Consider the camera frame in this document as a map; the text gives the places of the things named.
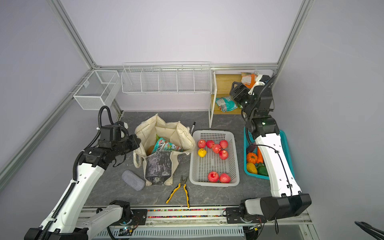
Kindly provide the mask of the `orange snack bag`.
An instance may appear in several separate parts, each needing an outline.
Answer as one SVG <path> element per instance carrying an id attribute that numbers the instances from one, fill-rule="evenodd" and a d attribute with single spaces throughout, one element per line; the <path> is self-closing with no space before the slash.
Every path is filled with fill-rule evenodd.
<path id="1" fill-rule="evenodd" d="M 241 73 L 241 83 L 245 85 L 248 89 L 251 89 L 256 83 L 257 75 L 252 73 Z"/>

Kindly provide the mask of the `brown potato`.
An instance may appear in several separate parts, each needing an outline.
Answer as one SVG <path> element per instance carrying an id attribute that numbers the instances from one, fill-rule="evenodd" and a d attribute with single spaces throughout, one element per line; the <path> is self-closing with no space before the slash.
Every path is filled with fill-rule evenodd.
<path id="1" fill-rule="evenodd" d="M 147 151 L 146 151 L 147 156 L 150 156 L 150 155 L 153 153 L 154 147 L 155 147 L 155 146 L 150 146 L 150 147 L 147 149 Z"/>

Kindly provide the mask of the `teal snack bag top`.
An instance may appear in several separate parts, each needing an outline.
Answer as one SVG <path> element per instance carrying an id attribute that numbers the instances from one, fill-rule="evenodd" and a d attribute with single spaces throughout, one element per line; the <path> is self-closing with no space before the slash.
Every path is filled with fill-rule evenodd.
<path id="1" fill-rule="evenodd" d="M 159 138 L 155 144 L 155 147 L 154 147 L 152 154 L 159 152 L 159 151 L 183 152 L 184 150 L 183 150 L 183 148 L 166 141 L 164 138 Z"/>

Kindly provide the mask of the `cream canvas tote bag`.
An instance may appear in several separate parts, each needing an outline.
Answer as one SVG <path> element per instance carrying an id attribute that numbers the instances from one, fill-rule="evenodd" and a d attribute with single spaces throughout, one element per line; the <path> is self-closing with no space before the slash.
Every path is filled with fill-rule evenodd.
<path id="1" fill-rule="evenodd" d="M 134 150 L 134 165 L 143 167 L 146 186 L 171 186 L 179 166 L 178 155 L 189 155 L 196 148 L 190 129 L 154 115 L 136 127 L 135 134 L 141 143 Z"/>

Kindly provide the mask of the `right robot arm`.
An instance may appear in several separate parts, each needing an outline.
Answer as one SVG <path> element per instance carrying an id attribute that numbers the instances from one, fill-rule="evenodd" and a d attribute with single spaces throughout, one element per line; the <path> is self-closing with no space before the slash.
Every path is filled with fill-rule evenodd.
<path id="1" fill-rule="evenodd" d="M 309 194 L 304 194 L 292 175 L 284 155 L 280 129 L 270 115 L 273 103 L 271 82 L 248 89 L 234 82 L 230 96 L 242 107 L 246 122 L 245 132 L 251 148 L 260 150 L 270 179 L 271 196 L 243 200 L 242 216 L 263 216 L 266 220 L 297 217 L 312 203 Z"/>

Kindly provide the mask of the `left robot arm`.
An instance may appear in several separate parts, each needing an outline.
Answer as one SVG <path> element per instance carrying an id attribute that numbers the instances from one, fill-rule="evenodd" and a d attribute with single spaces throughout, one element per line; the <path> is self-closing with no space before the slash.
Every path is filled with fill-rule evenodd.
<path id="1" fill-rule="evenodd" d="M 80 213 L 97 181 L 116 158 L 139 148 L 141 140 L 130 135 L 124 122 L 113 122 L 111 110 L 102 106 L 98 113 L 98 132 L 78 154 L 73 177 L 62 197 L 38 228 L 30 228 L 26 240 L 91 240 L 113 223 L 132 221 L 131 205 L 112 201 L 104 210 L 78 224 Z"/>

